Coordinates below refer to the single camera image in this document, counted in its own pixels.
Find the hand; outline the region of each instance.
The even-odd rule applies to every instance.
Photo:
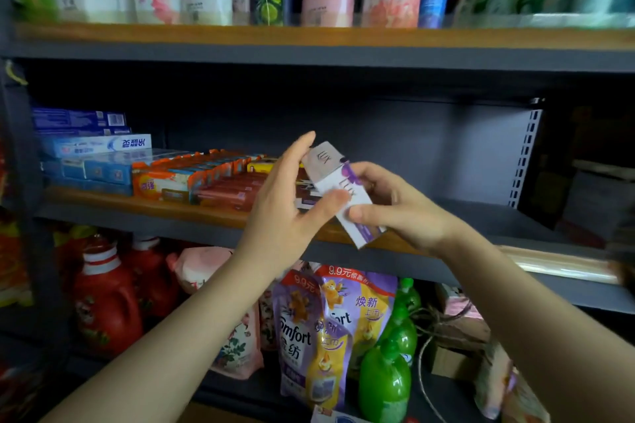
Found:
[[[383,167],[357,162],[351,168],[377,202],[351,207],[348,218],[353,222],[391,227],[415,248],[435,254],[465,225]]]
[[[295,207],[295,180],[300,160],[315,140],[307,132],[275,163],[259,190],[247,227],[234,257],[252,260],[255,266],[272,271],[272,278],[290,267],[304,253],[319,231],[349,201],[345,190],[330,191],[305,214]]]

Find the wooden shelf edge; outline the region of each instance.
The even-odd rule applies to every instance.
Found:
[[[142,214],[151,217],[169,218],[236,229],[243,229],[248,218],[247,213],[239,211],[219,211],[208,207],[105,195],[88,191],[76,191],[65,187],[47,188],[45,199],[47,202],[53,203],[85,205],[111,211]],[[339,224],[327,224],[318,232],[316,239],[329,243],[350,245],[353,243]],[[381,238],[373,241],[368,247],[434,257],[430,253],[415,250],[392,231],[389,231]],[[607,284],[620,284],[620,278],[616,276],[616,274],[619,274],[619,271],[616,270],[615,262],[510,246],[499,246],[499,248],[516,264],[532,273],[561,275],[562,272],[566,272],[566,277],[569,278]]]
[[[17,22],[18,40],[255,46],[635,50],[632,29],[382,29]]]

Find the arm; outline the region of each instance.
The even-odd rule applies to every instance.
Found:
[[[385,205],[356,206],[349,217],[390,226],[443,259],[553,421],[635,421],[635,348],[399,176],[369,163],[353,170]]]
[[[161,324],[51,411],[44,423],[176,421],[227,335],[349,199],[333,191],[300,215],[295,179],[315,133],[299,138],[258,193],[234,255]]]

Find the person's right hand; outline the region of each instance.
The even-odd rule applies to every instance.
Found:
[[[415,248],[434,254],[465,226],[387,169],[370,162],[353,163],[351,168],[376,202],[351,207],[348,212],[351,221],[391,227]]]

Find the forearm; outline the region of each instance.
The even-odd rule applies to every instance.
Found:
[[[554,421],[635,421],[633,347],[467,225],[441,254]]]
[[[154,330],[78,388],[45,423],[176,421],[227,335],[273,279],[235,255]]]

